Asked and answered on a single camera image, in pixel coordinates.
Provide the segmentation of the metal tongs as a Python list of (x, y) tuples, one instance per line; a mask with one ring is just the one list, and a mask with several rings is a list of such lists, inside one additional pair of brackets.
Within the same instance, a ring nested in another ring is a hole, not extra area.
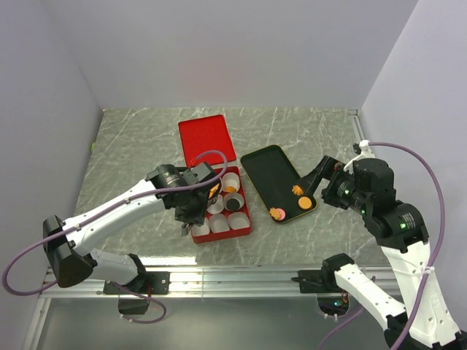
[(190, 233), (191, 228), (192, 228), (192, 225), (189, 225), (188, 223), (183, 223), (181, 227), (182, 236), (187, 236)]

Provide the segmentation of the round waffle cookie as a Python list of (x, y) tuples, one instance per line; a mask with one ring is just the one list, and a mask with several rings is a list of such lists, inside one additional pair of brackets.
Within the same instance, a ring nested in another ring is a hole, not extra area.
[(221, 185), (217, 184), (211, 188), (210, 195), (216, 195), (217, 193), (219, 193), (220, 190), (221, 190)]

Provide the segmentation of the black round cookie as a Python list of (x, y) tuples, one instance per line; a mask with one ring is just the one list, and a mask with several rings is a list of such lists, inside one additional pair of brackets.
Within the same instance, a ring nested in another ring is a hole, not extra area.
[(237, 211), (241, 208), (241, 202), (237, 198), (229, 198), (226, 201), (226, 208), (229, 211)]

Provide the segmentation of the small flower cookie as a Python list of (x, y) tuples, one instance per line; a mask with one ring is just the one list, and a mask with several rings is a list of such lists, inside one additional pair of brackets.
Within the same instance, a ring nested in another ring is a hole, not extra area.
[(225, 187), (224, 191), (227, 192), (227, 193), (235, 193), (237, 191), (237, 189), (235, 187), (232, 187), (232, 186), (227, 186), (227, 187)]

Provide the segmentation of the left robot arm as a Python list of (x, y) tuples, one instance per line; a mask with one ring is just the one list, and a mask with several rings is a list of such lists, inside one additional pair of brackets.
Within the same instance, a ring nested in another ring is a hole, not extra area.
[(53, 215), (43, 224), (44, 251), (61, 288), (87, 279), (114, 282), (131, 293), (148, 287), (150, 275), (136, 254), (103, 252), (97, 246), (150, 214), (174, 210), (182, 232), (201, 226), (220, 184), (208, 164), (193, 168), (158, 166), (130, 190), (105, 204), (65, 220)]

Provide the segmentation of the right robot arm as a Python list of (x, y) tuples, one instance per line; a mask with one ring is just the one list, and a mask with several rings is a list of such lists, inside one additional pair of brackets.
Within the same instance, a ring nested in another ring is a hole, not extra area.
[(453, 320), (430, 261), (424, 219), (412, 204), (397, 199), (389, 165), (366, 158), (354, 160), (348, 171), (325, 156), (298, 186), (311, 195), (324, 179), (323, 202), (361, 215), (390, 263), (402, 300), (392, 299), (345, 253), (323, 261), (321, 284), (350, 293), (378, 321), (391, 349), (465, 349), (466, 332)]

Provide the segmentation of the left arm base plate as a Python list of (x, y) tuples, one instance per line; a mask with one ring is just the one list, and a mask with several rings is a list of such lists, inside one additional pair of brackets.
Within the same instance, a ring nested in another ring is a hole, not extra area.
[(168, 271), (150, 271), (139, 274), (133, 281), (119, 288), (114, 282), (105, 282), (105, 295), (138, 293), (141, 295), (167, 295), (169, 292), (170, 273)]

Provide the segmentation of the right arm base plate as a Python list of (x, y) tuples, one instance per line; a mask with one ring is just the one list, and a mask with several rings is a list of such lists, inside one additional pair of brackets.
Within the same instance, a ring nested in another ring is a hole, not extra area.
[(299, 270), (298, 275), (292, 277), (291, 281), (298, 283), (301, 294), (341, 292), (335, 278), (324, 270)]

